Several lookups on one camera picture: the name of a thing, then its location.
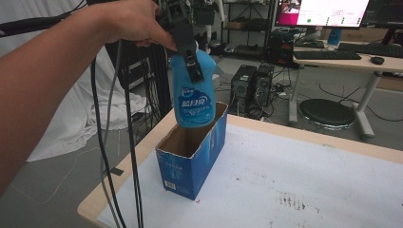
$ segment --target floor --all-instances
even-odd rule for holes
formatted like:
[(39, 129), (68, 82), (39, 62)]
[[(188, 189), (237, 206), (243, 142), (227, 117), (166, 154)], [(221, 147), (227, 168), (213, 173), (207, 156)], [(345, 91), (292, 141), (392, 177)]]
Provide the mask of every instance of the floor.
[[(215, 60), (218, 63), (216, 73), (220, 75), (220, 87), (216, 89), (216, 100), (225, 103), (230, 101), (231, 77), (240, 65), (258, 67), (260, 64), (260, 62), (231, 58), (215, 58)], [(277, 76), (273, 84), (289, 85), (291, 82), (292, 86), (296, 71), (281, 70), (282, 67), (276, 67), (275, 75)], [(335, 95), (346, 96), (355, 89), (347, 85), (303, 83), (298, 100), (301, 102), (310, 98), (326, 98), (339, 101), (340, 98)], [(350, 98), (359, 100), (363, 92), (364, 89), (359, 89)], [(273, 101), (274, 112), (265, 119), (266, 122), (288, 125), (287, 99), (290, 93), (291, 90), (286, 89), (280, 98)], [(367, 108), (365, 111), (375, 137), (363, 143), (403, 151), (401, 130), (403, 122), (391, 121), (403, 118), (402, 100), (403, 92), (388, 89), (376, 90), (369, 103), (371, 109)], [(343, 104), (351, 105), (349, 102), (343, 102)], [(271, 107), (266, 107), (265, 111), (270, 113)], [(313, 125), (304, 121), (299, 121), (291, 127), (316, 131)], [(362, 142), (358, 125), (353, 125), (347, 130), (323, 130), (320, 133)], [(127, 131), (109, 132), (106, 151), (111, 167), (119, 163), (128, 152)], [(77, 214), (77, 207), (99, 184), (100, 166), (101, 156), (96, 137), (92, 137), (86, 147), (78, 151), (52, 159), (26, 163), (0, 199), (0, 227), (95, 227)]]

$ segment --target monitor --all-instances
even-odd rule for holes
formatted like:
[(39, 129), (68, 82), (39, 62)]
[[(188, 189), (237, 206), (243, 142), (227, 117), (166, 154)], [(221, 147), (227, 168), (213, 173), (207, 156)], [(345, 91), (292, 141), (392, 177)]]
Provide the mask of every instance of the monitor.
[(278, 0), (276, 27), (359, 29), (369, 0)]
[(370, 0), (362, 27), (403, 29), (403, 0)]

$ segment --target bottle label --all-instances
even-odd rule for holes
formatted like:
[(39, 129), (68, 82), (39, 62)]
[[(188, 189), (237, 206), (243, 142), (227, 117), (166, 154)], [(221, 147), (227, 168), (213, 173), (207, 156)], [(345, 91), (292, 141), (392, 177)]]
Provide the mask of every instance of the bottle label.
[(181, 116), (185, 121), (209, 122), (212, 115), (212, 104), (207, 94), (194, 87), (184, 87), (182, 95), (179, 97), (179, 104)]

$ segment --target round stool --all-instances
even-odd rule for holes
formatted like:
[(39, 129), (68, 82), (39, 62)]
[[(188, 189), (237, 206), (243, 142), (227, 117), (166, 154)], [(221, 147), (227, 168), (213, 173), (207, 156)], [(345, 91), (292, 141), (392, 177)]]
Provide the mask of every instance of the round stool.
[(304, 120), (331, 130), (347, 129), (355, 122), (352, 109), (325, 99), (303, 101), (298, 111)]

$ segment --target blue cardboard box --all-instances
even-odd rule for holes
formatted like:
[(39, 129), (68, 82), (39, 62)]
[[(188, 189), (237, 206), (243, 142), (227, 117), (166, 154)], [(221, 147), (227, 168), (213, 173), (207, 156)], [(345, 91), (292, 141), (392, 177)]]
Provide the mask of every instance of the blue cardboard box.
[(225, 143), (228, 105), (216, 103), (211, 124), (198, 128), (175, 125), (156, 146), (163, 187), (194, 200)]

